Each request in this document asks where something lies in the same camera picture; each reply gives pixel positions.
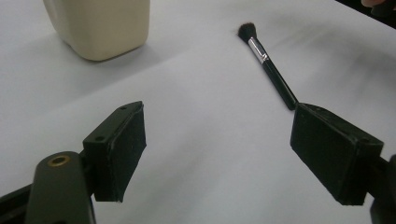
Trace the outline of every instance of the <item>brush bristles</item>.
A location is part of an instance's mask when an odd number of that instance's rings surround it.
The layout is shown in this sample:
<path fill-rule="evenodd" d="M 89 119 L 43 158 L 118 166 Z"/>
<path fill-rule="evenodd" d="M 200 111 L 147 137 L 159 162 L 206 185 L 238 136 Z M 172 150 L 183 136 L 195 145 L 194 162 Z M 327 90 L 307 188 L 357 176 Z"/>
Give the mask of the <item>brush bristles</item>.
<path fill-rule="evenodd" d="M 254 23 L 249 22 L 241 25 L 238 30 L 238 36 L 241 37 L 245 43 L 248 43 L 251 37 L 257 39 L 256 27 L 254 26 Z"/>

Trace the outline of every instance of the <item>black handle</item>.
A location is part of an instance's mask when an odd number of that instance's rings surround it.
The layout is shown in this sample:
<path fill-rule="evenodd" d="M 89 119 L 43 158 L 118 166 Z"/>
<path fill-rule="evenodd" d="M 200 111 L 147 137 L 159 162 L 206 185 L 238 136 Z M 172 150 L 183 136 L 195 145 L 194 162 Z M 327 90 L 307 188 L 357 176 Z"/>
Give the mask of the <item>black handle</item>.
<path fill-rule="evenodd" d="M 275 65 L 271 60 L 266 60 L 262 63 L 262 68 L 267 73 L 268 77 L 271 79 L 274 84 L 277 92 L 282 97 L 286 106 L 289 110 L 295 110 L 298 100 L 294 96 L 293 92 L 290 90 L 288 84 L 280 75 L 279 71 L 277 71 Z"/>
<path fill-rule="evenodd" d="M 386 0 L 384 3 L 373 7 L 371 13 L 377 17 L 388 17 L 396 6 L 396 0 Z"/>

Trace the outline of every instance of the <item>black mount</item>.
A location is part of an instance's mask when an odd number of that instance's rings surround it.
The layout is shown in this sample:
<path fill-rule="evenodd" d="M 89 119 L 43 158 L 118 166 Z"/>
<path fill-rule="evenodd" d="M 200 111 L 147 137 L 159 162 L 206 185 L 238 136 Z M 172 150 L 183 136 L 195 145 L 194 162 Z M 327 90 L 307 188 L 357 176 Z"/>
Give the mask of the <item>black mount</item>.
<path fill-rule="evenodd" d="M 142 102 L 116 109 L 83 141 L 36 167 L 32 185 L 0 198 L 0 223 L 93 224 L 91 195 L 122 202 L 146 147 Z"/>

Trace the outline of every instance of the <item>plastic container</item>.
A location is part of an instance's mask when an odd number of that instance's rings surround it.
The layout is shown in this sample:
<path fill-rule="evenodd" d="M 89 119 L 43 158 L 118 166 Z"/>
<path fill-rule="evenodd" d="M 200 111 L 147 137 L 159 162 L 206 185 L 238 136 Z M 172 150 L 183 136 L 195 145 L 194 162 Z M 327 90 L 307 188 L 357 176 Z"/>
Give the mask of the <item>plastic container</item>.
<path fill-rule="evenodd" d="M 102 61 L 143 45 L 149 0 L 44 0 L 53 27 L 81 57 Z"/>

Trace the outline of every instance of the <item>silver ferrule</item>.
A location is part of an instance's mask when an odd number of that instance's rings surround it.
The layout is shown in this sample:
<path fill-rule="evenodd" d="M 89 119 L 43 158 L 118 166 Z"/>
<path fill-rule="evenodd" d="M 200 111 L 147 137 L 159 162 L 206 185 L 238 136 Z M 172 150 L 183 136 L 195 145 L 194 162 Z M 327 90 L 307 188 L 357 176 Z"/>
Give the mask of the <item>silver ferrule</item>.
<path fill-rule="evenodd" d="M 270 60 L 270 57 L 268 56 L 267 52 L 265 52 L 265 49 L 262 47 L 262 44 L 254 37 L 251 37 L 249 39 L 248 45 L 253 50 L 254 54 L 256 54 L 256 57 L 259 59 L 260 63 Z"/>

